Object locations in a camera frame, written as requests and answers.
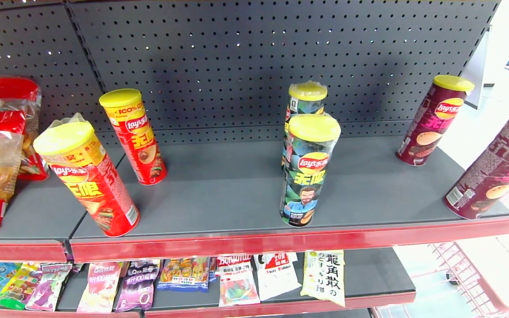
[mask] floor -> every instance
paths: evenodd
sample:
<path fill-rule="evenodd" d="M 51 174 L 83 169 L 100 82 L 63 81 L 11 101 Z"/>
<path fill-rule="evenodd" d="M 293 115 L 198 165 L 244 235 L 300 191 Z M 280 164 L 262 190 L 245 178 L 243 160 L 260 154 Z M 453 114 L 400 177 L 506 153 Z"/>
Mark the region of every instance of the floor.
<path fill-rule="evenodd" d="M 509 70 L 492 88 L 484 88 L 479 109 L 463 106 L 439 146 L 467 168 L 493 140 L 509 116 Z M 503 199 L 509 208 L 509 196 Z M 509 235 L 499 240 L 509 248 Z M 427 246 L 395 247 L 396 253 L 416 284 L 413 304 L 378 308 L 383 318 L 474 318 L 466 298 L 446 281 L 446 272 L 434 272 L 438 262 Z"/>

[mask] barcode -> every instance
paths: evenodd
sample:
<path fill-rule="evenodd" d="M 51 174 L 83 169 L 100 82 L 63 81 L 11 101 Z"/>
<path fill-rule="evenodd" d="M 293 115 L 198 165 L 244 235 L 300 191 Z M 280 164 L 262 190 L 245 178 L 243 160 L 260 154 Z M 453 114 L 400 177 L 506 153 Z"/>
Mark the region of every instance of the barcode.
<path fill-rule="evenodd" d="M 137 221 L 137 208 L 134 205 L 131 205 L 129 211 L 125 212 L 125 216 L 127 216 L 127 219 L 131 225 L 135 224 Z"/>
<path fill-rule="evenodd" d="M 469 199 L 472 199 L 472 197 L 474 197 L 475 194 L 476 194 L 475 191 L 472 191 L 472 189 L 467 189 L 465 191 L 465 197 L 469 197 Z"/>
<path fill-rule="evenodd" d="M 451 192 L 446 196 L 446 199 L 447 201 L 449 201 L 449 203 L 451 205 L 455 205 L 457 204 L 457 202 L 459 202 L 459 200 L 463 197 L 463 194 L 461 193 L 461 191 L 459 191 L 459 189 L 457 189 L 457 187 L 454 187 Z"/>

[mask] lay's chips can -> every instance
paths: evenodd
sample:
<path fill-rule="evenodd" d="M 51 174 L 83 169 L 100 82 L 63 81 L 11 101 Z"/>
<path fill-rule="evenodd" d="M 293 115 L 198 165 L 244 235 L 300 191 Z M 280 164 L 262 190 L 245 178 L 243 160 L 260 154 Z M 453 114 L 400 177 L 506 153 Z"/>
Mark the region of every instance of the lay's chips can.
<path fill-rule="evenodd" d="M 141 92 L 123 88 L 99 98 L 119 141 L 127 153 L 137 179 L 143 185 L 159 183 L 166 177 L 166 166 L 148 121 Z"/>
<path fill-rule="evenodd" d="M 307 81 L 301 84 L 292 84 L 289 87 L 290 96 L 286 107 L 284 122 L 284 149 L 282 152 L 282 168 L 285 164 L 286 139 L 288 138 L 289 121 L 298 114 L 323 114 L 323 99 L 327 97 L 327 86 L 316 81 Z"/>
<path fill-rule="evenodd" d="M 137 226 L 139 211 L 93 127 L 80 114 L 54 121 L 33 147 L 105 235 L 120 237 Z"/>
<path fill-rule="evenodd" d="M 341 126 L 329 115 L 300 114 L 289 122 L 285 154 L 285 189 L 280 215 L 291 226 L 311 221 Z"/>
<path fill-rule="evenodd" d="M 472 82 L 458 76 L 435 76 L 396 156 L 411 166 L 425 165 L 474 88 Z"/>

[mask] lower shelf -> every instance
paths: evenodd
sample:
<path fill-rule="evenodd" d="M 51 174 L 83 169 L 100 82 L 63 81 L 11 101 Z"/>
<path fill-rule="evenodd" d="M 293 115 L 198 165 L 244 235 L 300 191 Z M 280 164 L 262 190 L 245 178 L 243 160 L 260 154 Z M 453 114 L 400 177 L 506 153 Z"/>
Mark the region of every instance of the lower shelf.
<path fill-rule="evenodd" d="M 303 280 L 303 254 L 295 262 L 298 280 Z M 209 291 L 177 292 L 155 291 L 153 307 L 144 312 L 146 318 L 202 318 L 244 317 L 282 314 L 330 312 L 335 310 L 368 308 L 394 303 L 409 303 L 415 298 L 415 286 L 392 248 L 345 251 L 345 304 L 342 308 L 332 302 L 300 296 L 300 288 L 271 298 L 261 304 L 218 307 L 219 282 L 213 282 Z M 75 310 L 87 284 L 85 270 L 72 275 L 65 284 L 57 312 L 32 312 L 0 309 L 0 318 L 83 317 L 97 314 L 77 314 Z M 136 318 L 139 312 L 100 314 L 116 318 Z"/>

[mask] pegboard panel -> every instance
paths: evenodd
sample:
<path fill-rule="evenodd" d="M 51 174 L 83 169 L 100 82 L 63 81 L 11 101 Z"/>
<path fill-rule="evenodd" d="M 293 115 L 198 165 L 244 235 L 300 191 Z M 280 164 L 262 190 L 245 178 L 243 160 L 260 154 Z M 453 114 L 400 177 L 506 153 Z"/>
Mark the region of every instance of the pegboard panel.
<path fill-rule="evenodd" d="M 342 123 L 342 137 L 394 136 L 406 133 L 411 121 L 370 121 Z M 206 129 L 168 129 L 155 131 L 159 145 L 233 143 L 238 141 L 268 141 L 284 138 L 283 125 L 250 127 L 218 127 Z"/>
<path fill-rule="evenodd" d="M 106 89 L 143 92 L 154 129 L 282 125 L 288 87 L 329 86 L 341 122 L 412 119 L 433 76 L 460 74 L 489 1 L 72 4 Z"/>
<path fill-rule="evenodd" d="M 0 74 L 40 85 L 41 129 L 81 112 L 97 121 L 97 130 L 111 130 L 97 103 L 101 90 L 62 4 L 0 10 Z"/>
<path fill-rule="evenodd" d="M 0 10 L 22 8 L 30 6 L 41 6 L 45 4 L 59 4 L 61 0 L 4 0 L 0 1 Z"/>

